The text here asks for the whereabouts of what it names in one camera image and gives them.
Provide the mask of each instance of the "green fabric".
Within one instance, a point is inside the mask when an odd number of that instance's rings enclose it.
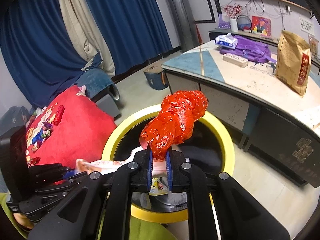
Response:
[[[0,193],[0,204],[2,206],[2,209],[4,210],[5,214],[7,215],[7,217],[9,218],[9,220],[11,221],[11,223],[14,225],[14,227],[19,231],[19,233],[27,239],[28,237],[28,233],[26,231],[24,231],[23,229],[21,229],[17,222],[15,221],[11,210],[8,208],[7,203],[6,203],[6,197],[7,197],[8,193]]]
[[[0,204],[10,219],[11,223],[14,227],[20,232],[20,234],[27,238],[28,233],[22,230],[18,225],[17,222],[14,220],[14,217],[7,207],[6,204],[6,196],[7,193],[0,193]],[[100,239],[101,234],[101,227],[99,230],[99,237]],[[135,217],[131,217],[130,222],[130,240],[176,240],[176,238],[162,225],[152,222],[143,221],[137,219]]]
[[[100,240],[102,223],[105,212],[102,215],[102,222],[100,224],[98,240]],[[130,220],[130,237],[129,240],[177,240],[169,230],[164,228],[161,224],[147,222],[135,217]]]

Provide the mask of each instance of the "red cushion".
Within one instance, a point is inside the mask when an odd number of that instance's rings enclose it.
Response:
[[[65,107],[60,124],[54,126],[51,136],[36,152],[31,151],[32,145],[28,147],[30,158],[40,157],[39,164],[62,163],[72,169],[76,159],[88,162],[100,160],[106,141],[116,125],[111,116],[81,95],[77,86],[58,95],[30,129],[37,127],[41,117],[50,110],[52,117],[60,105]]]

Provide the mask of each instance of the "silver duct pipe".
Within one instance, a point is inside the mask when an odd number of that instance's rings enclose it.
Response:
[[[196,23],[188,0],[166,0],[180,39],[183,52],[199,46]]]

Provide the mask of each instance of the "tiled floor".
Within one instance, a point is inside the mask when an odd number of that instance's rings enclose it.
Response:
[[[154,64],[161,64],[179,54],[177,52]],[[136,111],[160,104],[170,93],[169,88],[157,91],[149,87],[142,70],[119,82],[117,87],[121,95],[122,116],[116,120],[116,124]],[[285,226],[293,239],[312,215],[318,203],[320,187],[315,189],[306,185],[299,188],[260,160],[234,146],[234,179]],[[168,229],[178,240],[188,239],[187,221],[171,224]]]

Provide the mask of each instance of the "white vase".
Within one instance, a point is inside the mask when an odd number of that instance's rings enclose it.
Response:
[[[238,24],[236,19],[230,19],[231,31],[238,32]]]

